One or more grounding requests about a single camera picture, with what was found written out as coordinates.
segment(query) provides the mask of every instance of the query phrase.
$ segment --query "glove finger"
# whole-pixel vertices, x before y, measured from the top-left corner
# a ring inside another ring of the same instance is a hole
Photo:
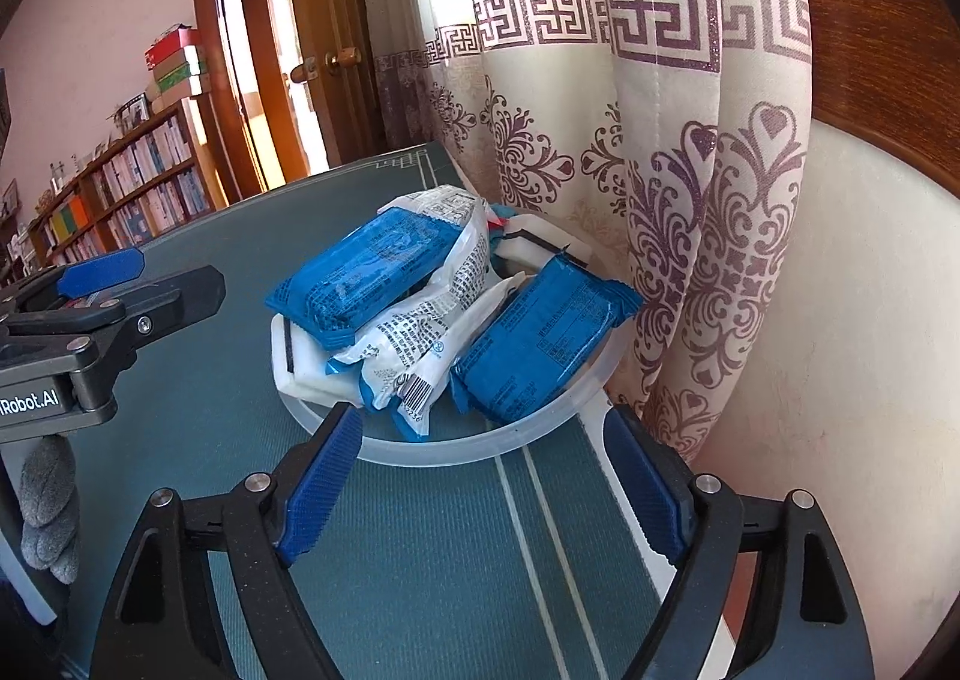
[[[70,540],[61,557],[50,565],[50,571],[64,585],[73,585],[80,571],[80,536]]]
[[[47,525],[70,501],[76,463],[70,443],[62,436],[44,436],[23,464],[20,512],[32,526]]]
[[[37,553],[37,541],[40,540],[40,528],[34,528],[30,523],[24,523],[23,535],[20,539],[20,552],[23,560],[33,568],[44,570],[50,564],[40,560],[40,554]]]
[[[74,488],[73,496],[70,496],[64,510],[47,525],[36,529],[40,533],[40,539],[37,540],[37,558],[43,563],[53,563],[59,554],[64,552],[64,547],[70,544],[79,524],[80,496]]]

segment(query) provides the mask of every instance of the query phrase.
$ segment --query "curtain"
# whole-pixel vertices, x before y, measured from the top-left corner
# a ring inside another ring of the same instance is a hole
[[[760,331],[796,212],[806,0],[389,1],[368,0],[371,36],[374,15],[404,30],[371,42],[416,55],[405,114],[485,197],[574,221],[608,250],[646,301],[608,390],[693,458]]]

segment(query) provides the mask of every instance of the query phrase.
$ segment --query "red box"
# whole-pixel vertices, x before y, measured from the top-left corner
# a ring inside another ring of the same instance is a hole
[[[170,34],[163,36],[162,39],[158,40],[157,43],[143,53],[144,58],[147,60],[147,69],[152,71],[157,67],[157,63],[168,58],[168,56],[177,49],[182,49],[184,46],[199,45],[200,31],[198,29],[175,29],[171,31]]]

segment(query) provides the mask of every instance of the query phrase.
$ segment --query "table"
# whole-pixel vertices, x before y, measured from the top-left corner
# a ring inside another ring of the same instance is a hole
[[[263,298],[378,206],[438,183],[459,180],[429,144],[261,194],[147,245],[145,277],[210,263],[227,298],[216,317],[142,349],[117,380],[117,416],[72,437],[83,549],[65,653],[78,676],[150,493],[227,491],[304,440],[272,384]],[[261,677],[226,557],[211,565],[237,669]],[[358,462],[293,576],[347,680],[618,678],[659,608],[576,421],[467,466]]]

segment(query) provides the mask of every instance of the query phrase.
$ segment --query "wooden door frame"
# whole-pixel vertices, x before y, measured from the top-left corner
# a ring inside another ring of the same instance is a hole
[[[257,88],[267,125],[277,150],[277,160],[288,183],[310,175],[304,147],[296,129],[293,105],[280,69],[280,49],[272,0],[241,0],[247,20],[247,39],[253,58]]]
[[[210,101],[229,156],[240,197],[251,197],[264,192],[260,173],[244,132],[241,109],[234,95],[232,63],[227,58],[221,34],[224,19],[223,0],[193,0],[197,15],[197,29],[206,50],[206,67],[210,74]]]

